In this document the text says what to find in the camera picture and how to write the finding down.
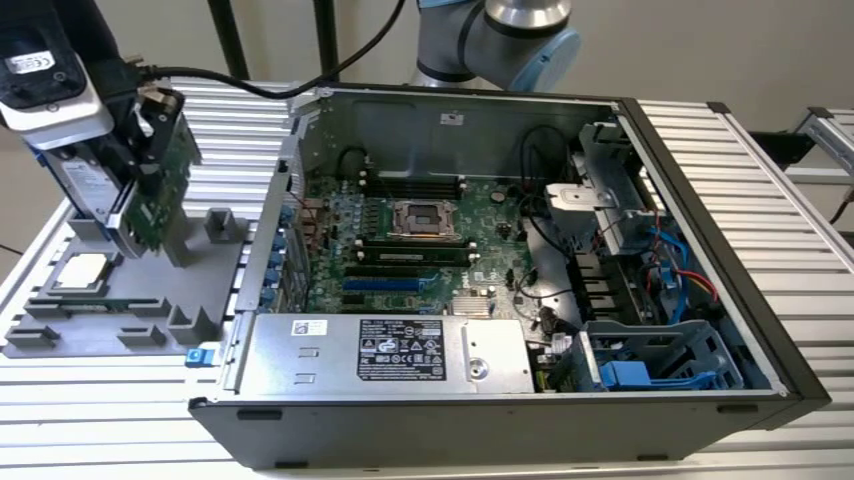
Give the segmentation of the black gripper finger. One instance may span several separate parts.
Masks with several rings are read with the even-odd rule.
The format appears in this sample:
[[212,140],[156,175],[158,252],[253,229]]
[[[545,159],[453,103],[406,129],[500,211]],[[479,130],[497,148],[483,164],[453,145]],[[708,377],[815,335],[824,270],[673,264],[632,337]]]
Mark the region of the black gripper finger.
[[138,90],[141,137],[136,149],[141,173],[178,170],[186,162],[182,102],[184,98],[174,90],[157,86]]
[[134,113],[134,100],[116,100],[106,104],[114,127],[101,139],[100,163],[120,183],[128,183],[138,175],[141,129]]

